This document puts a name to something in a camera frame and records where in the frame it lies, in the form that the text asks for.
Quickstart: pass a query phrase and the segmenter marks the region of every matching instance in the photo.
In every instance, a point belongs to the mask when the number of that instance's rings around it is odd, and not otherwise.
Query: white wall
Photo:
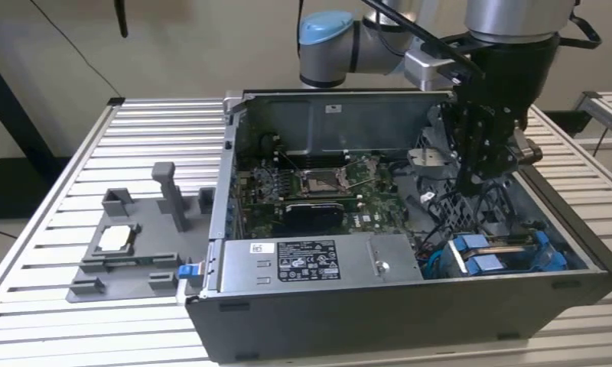
[[[441,1],[437,33],[463,31],[464,1]],[[300,86],[296,0],[128,1],[126,39],[112,0],[37,2],[126,97],[221,96],[228,89]],[[543,108],[571,107],[583,90],[612,90],[612,0],[583,3],[580,15],[605,44],[596,51],[560,53]],[[365,10],[359,0],[305,1],[305,14],[325,8],[359,15]],[[0,70],[54,152],[70,154],[113,92],[26,0],[0,0]],[[397,77],[349,75],[345,85],[404,83]],[[16,155],[0,126],[0,157]]]

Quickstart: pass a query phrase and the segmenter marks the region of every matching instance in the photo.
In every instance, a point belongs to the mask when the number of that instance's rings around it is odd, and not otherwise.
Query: black pole
[[[62,168],[2,79],[2,75],[0,75],[0,122],[22,150],[33,169],[52,186]]]
[[[129,30],[126,27],[126,14],[124,12],[124,0],[114,0],[114,15],[118,19],[120,35],[122,38],[126,38],[129,35]]]

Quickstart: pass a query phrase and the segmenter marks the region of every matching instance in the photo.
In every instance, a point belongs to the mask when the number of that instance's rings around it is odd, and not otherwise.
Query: blue latch
[[[197,278],[201,275],[200,267],[201,264],[181,265],[176,277],[178,279]]]

